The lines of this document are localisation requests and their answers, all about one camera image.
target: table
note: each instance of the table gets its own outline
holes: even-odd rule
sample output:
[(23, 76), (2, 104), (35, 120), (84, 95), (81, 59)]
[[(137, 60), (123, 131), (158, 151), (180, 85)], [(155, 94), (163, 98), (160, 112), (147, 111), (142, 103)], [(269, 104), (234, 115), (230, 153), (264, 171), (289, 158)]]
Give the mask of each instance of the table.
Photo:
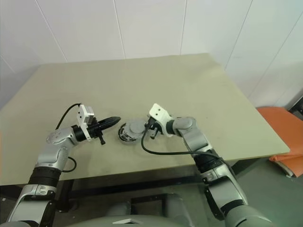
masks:
[[(78, 167), (62, 174), (61, 180), (193, 165), (190, 155), (151, 155), (140, 144), (118, 140), (119, 127), (130, 119), (147, 120), (153, 103), (173, 116), (195, 117), (225, 160), (289, 152), (209, 54), (47, 64), (0, 111), (0, 185), (27, 183), (45, 138), (67, 107), (78, 102), (92, 106), (98, 120), (110, 116), (122, 120), (104, 131), (106, 145), (96, 139), (75, 147), (70, 155)], [(76, 111), (66, 116), (62, 127), (77, 123)], [(178, 137), (158, 136), (146, 147), (186, 151)]]

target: white tile wall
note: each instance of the white tile wall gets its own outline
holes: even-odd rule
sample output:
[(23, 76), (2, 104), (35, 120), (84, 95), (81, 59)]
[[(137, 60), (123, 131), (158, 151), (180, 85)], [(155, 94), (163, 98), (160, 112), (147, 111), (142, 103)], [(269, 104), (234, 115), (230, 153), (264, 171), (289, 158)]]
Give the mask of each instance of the white tile wall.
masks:
[(42, 63), (200, 52), (255, 106), (289, 105), (303, 94), (302, 12), (302, 0), (0, 0), (0, 108)]
[(302, 0), (254, 0), (226, 71), (249, 96), (303, 11)]
[(126, 58), (180, 54), (185, 0), (116, 0)]
[(123, 59), (113, 0), (38, 0), (68, 61)]
[(303, 88), (303, 16), (250, 95), (256, 106), (286, 105)]
[(187, 0), (182, 54), (210, 53), (224, 67), (252, 0)]

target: small gray motor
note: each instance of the small gray motor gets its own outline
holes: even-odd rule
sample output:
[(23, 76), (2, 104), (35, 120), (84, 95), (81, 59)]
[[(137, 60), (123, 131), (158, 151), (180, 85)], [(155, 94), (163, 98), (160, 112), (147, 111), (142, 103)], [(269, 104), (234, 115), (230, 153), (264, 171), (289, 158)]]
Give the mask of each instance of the small gray motor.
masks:
[(123, 124), (119, 129), (119, 139), (126, 144), (133, 144), (142, 138), (145, 131), (146, 121), (130, 120)]

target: silver arm segment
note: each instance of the silver arm segment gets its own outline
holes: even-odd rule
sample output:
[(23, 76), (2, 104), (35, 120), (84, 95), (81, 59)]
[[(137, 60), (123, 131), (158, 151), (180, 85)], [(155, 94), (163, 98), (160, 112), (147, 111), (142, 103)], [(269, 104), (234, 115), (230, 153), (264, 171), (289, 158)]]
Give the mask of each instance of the silver arm segment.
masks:
[(207, 185), (205, 195), (217, 219), (225, 219), (227, 227), (273, 226), (269, 219), (248, 205), (246, 195), (228, 165), (219, 157), (205, 155), (216, 153), (194, 118), (176, 118), (167, 124), (167, 130), (182, 137), (188, 151), (201, 152), (201, 155), (192, 156)]
[(54, 196), (57, 183), (71, 149), (79, 142), (93, 138), (99, 138), (101, 144), (105, 144), (102, 131), (120, 121), (120, 117), (109, 117), (98, 122), (92, 108), (84, 105), (79, 105), (77, 118), (79, 126), (55, 130), (47, 137), (29, 182), (23, 187), (7, 219), (8, 223), (12, 223), (11, 226), (51, 227), (55, 214)]
[[(38, 157), (35, 169), (39, 167), (44, 167), (44, 169), (49, 168), (54, 173), (57, 173), (56, 176), (58, 176), (59, 180), (60, 173), (67, 162), (69, 152), (71, 148), (77, 144), (78, 142), (72, 128), (52, 132), (46, 139), (46, 146)], [(53, 183), (53, 181), (55, 180), (49, 181), (47, 184), (31, 184), (30, 180), (29, 184), (23, 187), (7, 221), (31, 220), (41, 224), (44, 211), (51, 207), (54, 209), (52, 200), (57, 190), (57, 184)]]

